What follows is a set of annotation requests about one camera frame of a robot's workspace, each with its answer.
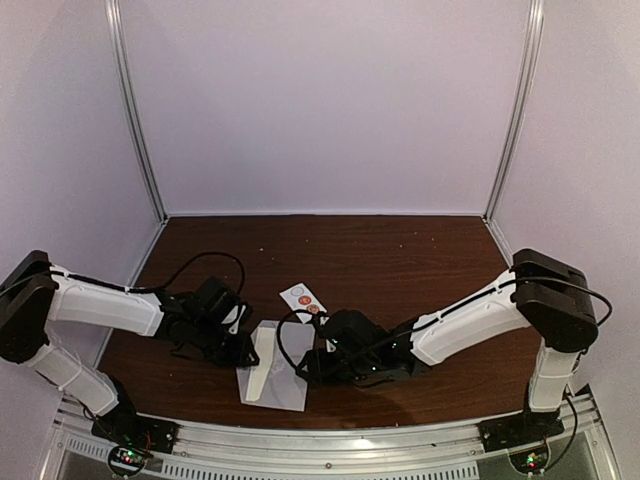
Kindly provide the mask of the grey envelope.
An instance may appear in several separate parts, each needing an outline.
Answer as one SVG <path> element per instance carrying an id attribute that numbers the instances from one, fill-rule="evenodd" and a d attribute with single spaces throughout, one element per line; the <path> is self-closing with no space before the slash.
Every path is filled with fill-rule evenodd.
<path id="1" fill-rule="evenodd" d="M 263 320 L 258 324 L 257 329 L 259 327 L 276 329 L 277 324 L 278 322 L 275 320 Z M 257 329 L 251 335 L 254 343 L 256 342 Z M 313 327 L 306 324 L 286 322 L 281 328 L 282 344 L 295 364 L 298 364 L 304 354 L 311 349 L 314 336 Z M 308 384 L 296 375 L 295 369 L 285 360 L 278 344 L 266 387 L 261 398 L 256 402 L 244 400 L 251 368 L 236 369 L 239 398 L 242 404 L 295 412 L 305 410 Z"/>

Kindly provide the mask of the white sticker sheet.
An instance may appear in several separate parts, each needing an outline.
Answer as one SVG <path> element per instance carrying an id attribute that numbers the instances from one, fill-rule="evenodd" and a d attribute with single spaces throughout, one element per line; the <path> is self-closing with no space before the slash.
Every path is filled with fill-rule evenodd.
<path id="1" fill-rule="evenodd" d="M 310 322 L 313 314 L 326 311 L 318 298 L 304 283 L 298 283 L 285 289 L 280 293 L 280 297 L 292 311 L 296 311 L 296 315 L 302 323 Z"/>

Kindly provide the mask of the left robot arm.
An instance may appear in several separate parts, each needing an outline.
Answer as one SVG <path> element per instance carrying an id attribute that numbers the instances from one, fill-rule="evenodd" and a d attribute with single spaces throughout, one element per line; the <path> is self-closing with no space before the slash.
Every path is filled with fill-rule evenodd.
<path id="1" fill-rule="evenodd" d="M 238 292 L 209 277 L 194 291 L 167 285 L 128 287 L 72 273 L 34 250 L 1 283 L 1 357 L 23 364 L 75 397 L 95 424 L 123 444 L 144 424 L 124 386 L 66 350 L 48 333 L 56 321 L 123 330 L 199 350 L 220 367 L 248 368 L 259 356 L 242 326 L 252 309 Z"/>

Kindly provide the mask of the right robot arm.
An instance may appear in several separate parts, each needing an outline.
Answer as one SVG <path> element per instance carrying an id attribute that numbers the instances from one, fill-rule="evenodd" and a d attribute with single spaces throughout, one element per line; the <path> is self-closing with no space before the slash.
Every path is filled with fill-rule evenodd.
<path id="1" fill-rule="evenodd" d="M 296 372 L 304 380 L 359 387 L 420 375 L 449 357 L 503 333 L 534 329 L 541 337 L 526 390 L 513 419 L 519 440 L 535 440 L 551 424 L 579 357 L 599 334 L 593 302 L 601 296 L 584 273 L 533 249 L 513 256 L 492 283 L 442 310 L 387 331 L 362 312 L 340 310 L 312 321 L 332 350 L 308 351 Z"/>

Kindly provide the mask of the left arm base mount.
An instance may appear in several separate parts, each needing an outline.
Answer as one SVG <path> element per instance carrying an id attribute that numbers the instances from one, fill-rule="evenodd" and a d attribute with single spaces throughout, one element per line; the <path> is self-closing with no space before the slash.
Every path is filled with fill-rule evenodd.
<path id="1" fill-rule="evenodd" d="M 153 453 L 173 452 L 178 424 L 140 415 L 124 386 L 113 379 L 118 404 L 107 414 L 83 413 L 92 420 L 91 434 L 114 443 L 107 455 L 107 466 L 117 477 L 129 479 L 140 473 Z"/>

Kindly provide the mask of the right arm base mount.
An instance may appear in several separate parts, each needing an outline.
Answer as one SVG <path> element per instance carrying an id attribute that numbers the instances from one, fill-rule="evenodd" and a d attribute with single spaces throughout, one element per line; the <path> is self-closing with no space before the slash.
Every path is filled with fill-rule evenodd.
<path id="1" fill-rule="evenodd" d="M 542 475 L 551 466 L 548 440 L 565 432 L 560 419 L 560 401 L 555 408 L 534 407 L 531 382 L 527 385 L 520 412 L 483 420 L 478 432 L 485 453 L 506 450 L 511 467 L 519 474 Z"/>

